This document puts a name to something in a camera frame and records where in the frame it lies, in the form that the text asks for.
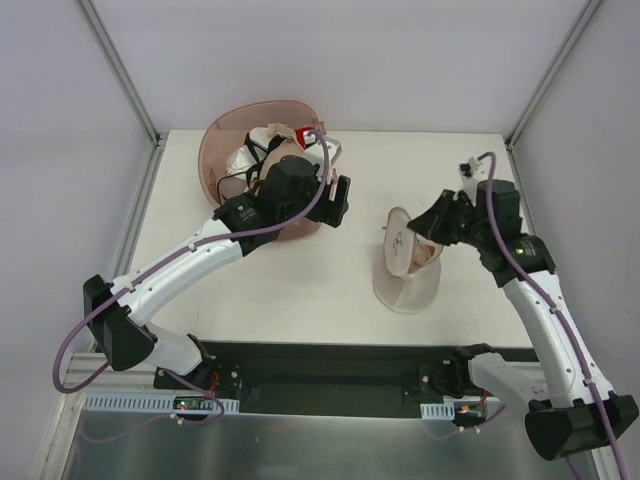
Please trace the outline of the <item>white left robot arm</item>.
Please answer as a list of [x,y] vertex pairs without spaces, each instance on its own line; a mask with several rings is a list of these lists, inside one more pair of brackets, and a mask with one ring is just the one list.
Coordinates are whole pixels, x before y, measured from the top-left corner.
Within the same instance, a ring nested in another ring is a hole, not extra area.
[[351,180],[325,176],[319,165],[289,155],[265,179],[228,199],[191,237],[155,264],[110,282],[95,275],[83,285],[88,328],[115,371],[139,364],[170,370],[188,388],[210,380],[213,361],[199,340],[153,324],[170,300],[213,271],[277,240],[302,219],[333,228],[348,210]]

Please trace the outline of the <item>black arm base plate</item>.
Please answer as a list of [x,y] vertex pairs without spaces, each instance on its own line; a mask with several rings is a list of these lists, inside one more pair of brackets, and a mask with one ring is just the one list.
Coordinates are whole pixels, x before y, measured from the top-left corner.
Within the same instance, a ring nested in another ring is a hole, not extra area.
[[206,341],[212,372],[197,386],[243,414],[418,418],[424,404],[479,396],[459,370],[481,343],[455,346]]

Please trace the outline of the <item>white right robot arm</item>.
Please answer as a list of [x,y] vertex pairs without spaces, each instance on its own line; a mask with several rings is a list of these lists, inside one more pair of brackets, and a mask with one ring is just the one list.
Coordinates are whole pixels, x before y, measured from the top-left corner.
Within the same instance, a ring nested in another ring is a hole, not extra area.
[[409,230],[443,246],[474,247],[480,262],[518,313],[546,385],[536,387],[487,344],[459,347],[435,371],[434,389],[455,398],[484,390],[521,416],[534,450],[556,460],[614,442],[639,416],[588,353],[570,314],[544,242],[522,230],[520,195],[510,181],[482,181],[474,199],[445,190],[408,222]]

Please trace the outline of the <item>white mesh laundry bag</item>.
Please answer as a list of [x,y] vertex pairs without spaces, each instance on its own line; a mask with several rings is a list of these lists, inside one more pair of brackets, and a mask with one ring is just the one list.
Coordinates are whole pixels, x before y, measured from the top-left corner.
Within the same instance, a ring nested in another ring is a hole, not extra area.
[[373,271],[373,291],[388,309],[413,315],[428,308],[436,298],[441,279],[440,256],[414,274],[408,272],[418,234],[407,228],[411,220],[402,207],[387,215],[384,240]]

